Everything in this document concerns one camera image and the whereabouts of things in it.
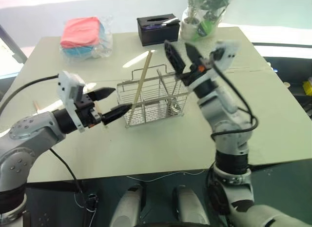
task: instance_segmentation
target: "red cloth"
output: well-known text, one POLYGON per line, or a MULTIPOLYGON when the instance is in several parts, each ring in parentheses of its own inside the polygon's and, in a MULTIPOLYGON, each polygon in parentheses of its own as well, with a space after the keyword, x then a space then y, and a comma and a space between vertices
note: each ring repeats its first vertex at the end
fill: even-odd
POLYGON ((75 48, 99 44, 99 25, 97 17, 69 20, 60 40, 61 46, 75 48))

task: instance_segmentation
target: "tissue box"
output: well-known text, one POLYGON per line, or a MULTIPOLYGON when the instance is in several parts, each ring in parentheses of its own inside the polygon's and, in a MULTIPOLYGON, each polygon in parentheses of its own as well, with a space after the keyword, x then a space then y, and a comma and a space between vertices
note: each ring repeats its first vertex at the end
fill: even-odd
POLYGON ((178 38, 180 20, 174 14, 143 17, 136 20, 143 46, 163 43, 165 40, 176 41, 178 38))

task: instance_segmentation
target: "table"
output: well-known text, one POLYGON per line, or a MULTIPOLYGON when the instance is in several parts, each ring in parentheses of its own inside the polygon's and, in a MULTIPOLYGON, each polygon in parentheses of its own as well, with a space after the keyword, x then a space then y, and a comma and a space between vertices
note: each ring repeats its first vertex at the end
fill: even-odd
MULTIPOLYGON (((165 63, 171 67, 165 58, 163 44, 142 47, 137 33, 114 34, 113 38, 112 56, 73 65, 67 65, 60 56, 60 37, 42 38, 4 98, 29 81, 55 75, 61 70, 79 74, 86 83, 96 83, 96 88, 116 87, 117 83, 131 78, 133 69, 142 68, 144 60, 128 68, 123 65, 149 49, 156 50, 150 65, 165 63)), ((260 121, 249 141, 250 164, 312 158, 312 123, 278 76, 236 27, 219 28, 216 37, 195 42, 195 45, 202 55, 208 56, 218 39, 241 42, 226 75, 260 121)), ((190 62, 183 42, 174 42, 174 45, 188 67, 190 62)), ((57 80, 38 83, 19 93, 0 118, 0 132, 20 118, 35 113, 33 100, 41 107, 55 102, 58 99, 56 85, 57 80)), ((69 164, 78 179, 208 168, 214 161, 215 145, 210 138, 210 126, 196 102, 194 93, 190 94, 183 117, 130 128, 125 128, 125 120, 120 118, 108 127, 97 125, 82 134, 76 131, 54 150, 69 164)), ((98 103, 103 112, 116 104, 116 93, 98 103)), ((35 162, 28 182, 70 179, 63 164, 48 151, 35 162)))

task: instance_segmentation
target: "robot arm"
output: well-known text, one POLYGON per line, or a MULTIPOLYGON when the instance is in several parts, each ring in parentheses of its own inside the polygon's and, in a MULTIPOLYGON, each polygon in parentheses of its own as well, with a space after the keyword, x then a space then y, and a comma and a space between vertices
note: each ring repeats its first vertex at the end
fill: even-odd
POLYGON ((83 94, 80 77, 59 74, 58 93, 65 109, 44 112, 16 122, 0 138, 0 225, 18 222, 26 204, 25 188, 30 168, 36 159, 76 129, 108 124, 123 116, 131 104, 119 105, 101 114, 94 101, 108 97, 115 89, 101 88, 83 94))
POLYGON ((254 205, 247 142, 257 121, 252 125, 256 118, 251 112, 238 108, 228 92, 215 82, 231 65, 238 43, 218 42, 210 59, 203 58, 194 46, 185 45, 192 61, 188 73, 183 73, 185 63, 167 41, 165 52, 176 77, 199 98, 198 106, 213 130, 216 155, 208 177, 208 196, 215 211, 226 215, 231 225, 237 227, 309 226, 272 207, 254 205), (249 113, 250 120, 244 112, 249 113))

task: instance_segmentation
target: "wire basket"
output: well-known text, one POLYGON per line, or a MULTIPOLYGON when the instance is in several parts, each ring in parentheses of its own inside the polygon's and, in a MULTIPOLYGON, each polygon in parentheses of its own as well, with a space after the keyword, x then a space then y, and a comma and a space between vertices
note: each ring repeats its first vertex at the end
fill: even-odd
MULTIPOLYGON (((174 73, 167 72, 165 64, 149 67, 149 76, 152 73, 152 69, 156 76, 144 80, 131 122, 129 122, 131 110, 124 115, 126 126, 145 124, 183 115, 183 108, 188 95, 187 88, 181 80, 176 80, 174 73)), ((117 100, 119 104, 134 102, 140 81, 139 79, 134 79, 134 73, 142 70, 133 70, 130 81, 117 85, 117 100)))

